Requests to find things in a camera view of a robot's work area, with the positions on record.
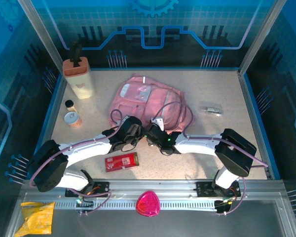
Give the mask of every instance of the small bottle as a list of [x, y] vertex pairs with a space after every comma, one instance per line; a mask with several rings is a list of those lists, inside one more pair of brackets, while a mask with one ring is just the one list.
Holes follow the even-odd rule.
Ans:
[[66, 105], [66, 108], [67, 108], [67, 110], [69, 112], [76, 112], [76, 113], [78, 113], [77, 110], [74, 107], [74, 102], [72, 100], [67, 100], [65, 102], [65, 105]]

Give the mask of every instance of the pink triangular object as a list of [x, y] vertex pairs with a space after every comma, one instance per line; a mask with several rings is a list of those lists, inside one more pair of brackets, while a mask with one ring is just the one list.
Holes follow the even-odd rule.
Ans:
[[143, 216], [156, 216], [160, 212], [160, 201], [154, 191], [144, 192], [136, 203], [136, 211]]

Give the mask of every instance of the bottle cap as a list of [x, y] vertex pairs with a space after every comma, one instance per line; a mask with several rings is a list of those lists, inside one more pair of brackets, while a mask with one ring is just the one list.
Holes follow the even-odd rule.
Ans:
[[67, 100], [65, 102], [65, 105], [66, 105], [67, 108], [70, 108], [70, 107], [74, 106], [74, 102], [72, 100]]

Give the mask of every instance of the gear graphic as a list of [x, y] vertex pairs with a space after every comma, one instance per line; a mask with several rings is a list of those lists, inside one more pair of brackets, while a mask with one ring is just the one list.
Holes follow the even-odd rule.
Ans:
[[161, 16], [162, 13], [167, 14], [169, 9], [173, 9], [173, 5], [179, 3], [178, 0], [130, 0], [133, 10], [137, 10], [139, 14], [144, 16], [156, 15]]
[[0, 0], [0, 14], [9, 24], [12, 24], [19, 15], [17, 0]]

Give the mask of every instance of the glass panel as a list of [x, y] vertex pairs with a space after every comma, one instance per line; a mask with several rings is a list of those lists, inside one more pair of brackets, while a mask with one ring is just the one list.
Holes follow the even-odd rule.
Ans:
[[64, 59], [80, 41], [93, 68], [212, 68], [240, 66], [273, 0], [33, 3]]
[[287, 0], [247, 73], [281, 178], [296, 195], [296, 0]]
[[34, 153], [56, 78], [58, 72], [18, 2], [0, 1], [0, 236], [25, 178], [26, 158]]

